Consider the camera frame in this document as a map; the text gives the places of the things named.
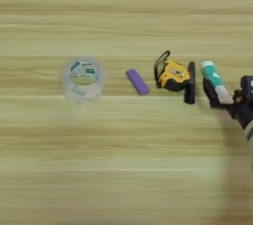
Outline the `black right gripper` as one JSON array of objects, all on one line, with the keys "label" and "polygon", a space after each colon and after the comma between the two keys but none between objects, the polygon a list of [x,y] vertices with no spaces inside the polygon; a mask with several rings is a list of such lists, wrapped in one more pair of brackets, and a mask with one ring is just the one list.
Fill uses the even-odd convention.
[{"label": "black right gripper", "polygon": [[243,129],[253,120],[253,101],[246,98],[241,90],[235,90],[231,99],[223,85],[215,86],[209,79],[204,79],[203,84],[212,108],[225,110],[230,108],[231,117],[236,119]]}]

